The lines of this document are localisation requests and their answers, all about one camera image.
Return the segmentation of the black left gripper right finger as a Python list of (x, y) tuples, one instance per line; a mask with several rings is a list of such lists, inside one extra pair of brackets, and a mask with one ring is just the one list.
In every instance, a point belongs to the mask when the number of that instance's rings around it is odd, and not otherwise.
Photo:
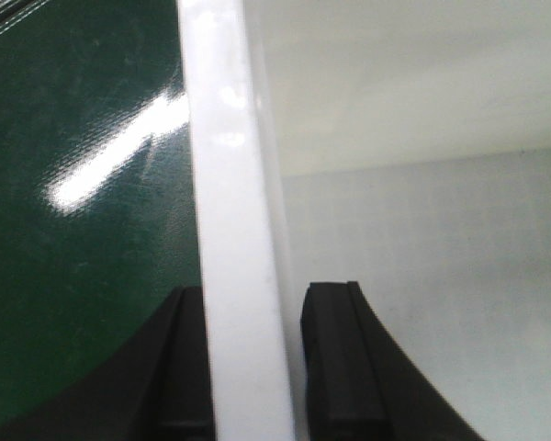
[(356, 282), (313, 282), (301, 314), (312, 440), (478, 440)]

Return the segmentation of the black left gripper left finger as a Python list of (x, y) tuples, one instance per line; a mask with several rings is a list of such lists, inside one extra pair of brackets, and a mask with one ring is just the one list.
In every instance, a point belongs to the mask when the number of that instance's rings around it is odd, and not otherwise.
[(209, 440), (202, 289), (175, 288), (103, 364), (0, 426), (0, 440)]

